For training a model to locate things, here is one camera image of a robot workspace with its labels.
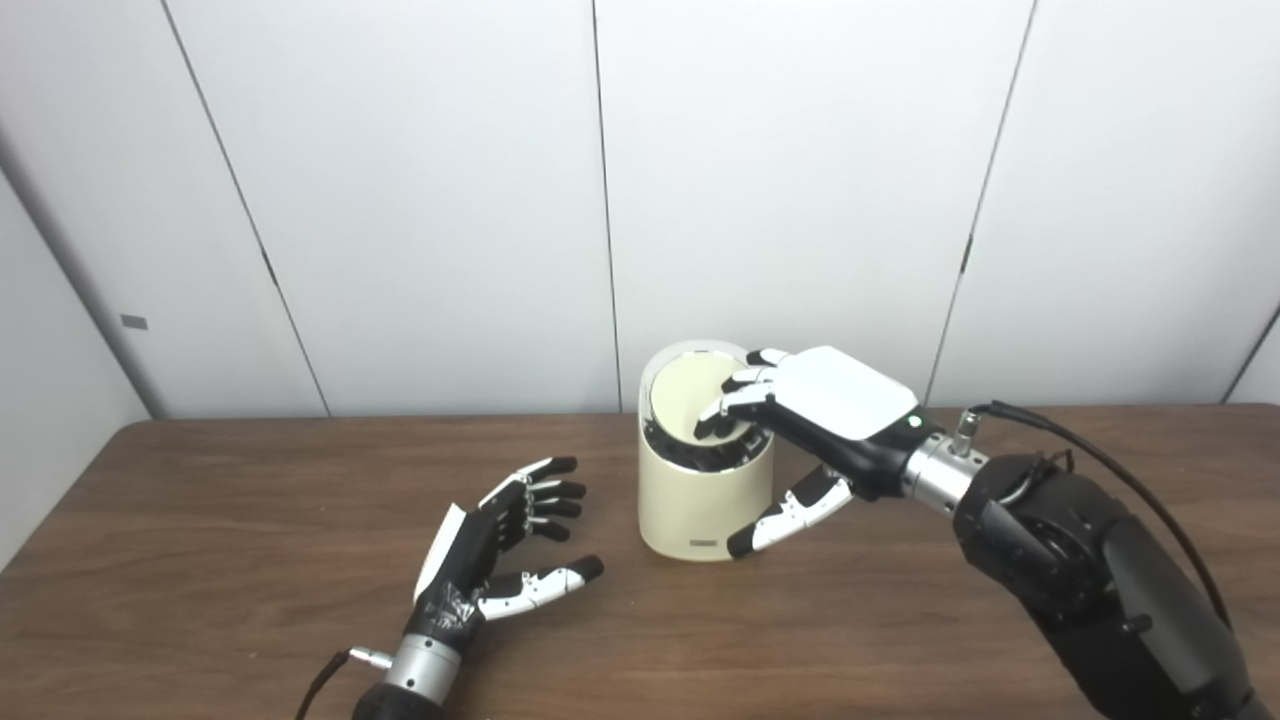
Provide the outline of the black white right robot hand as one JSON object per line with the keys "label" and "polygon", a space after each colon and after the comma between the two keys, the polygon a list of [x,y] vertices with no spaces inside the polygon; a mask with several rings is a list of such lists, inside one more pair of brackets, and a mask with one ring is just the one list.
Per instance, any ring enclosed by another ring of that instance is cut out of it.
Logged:
{"label": "black white right robot hand", "polygon": [[699,414],[695,438],[726,437],[748,423],[819,461],[727,538],[732,559],[814,527],[854,500],[904,497],[909,461],[941,430],[909,387],[831,346],[751,351],[719,391]]}

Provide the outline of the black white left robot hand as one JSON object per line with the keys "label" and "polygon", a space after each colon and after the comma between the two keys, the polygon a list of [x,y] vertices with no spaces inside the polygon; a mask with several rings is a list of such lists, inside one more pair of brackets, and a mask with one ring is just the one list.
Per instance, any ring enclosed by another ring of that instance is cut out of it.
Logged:
{"label": "black white left robot hand", "polygon": [[534,570],[495,571],[502,556],[541,537],[566,542],[566,518],[579,518],[586,495],[568,475],[572,456],[545,457],[512,471],[471,509],[448,507],[415,584],[406,635],[421,635],[434,648],[465,656],[493,620],[530,612],[584,588],[604,571],[588,555]]}

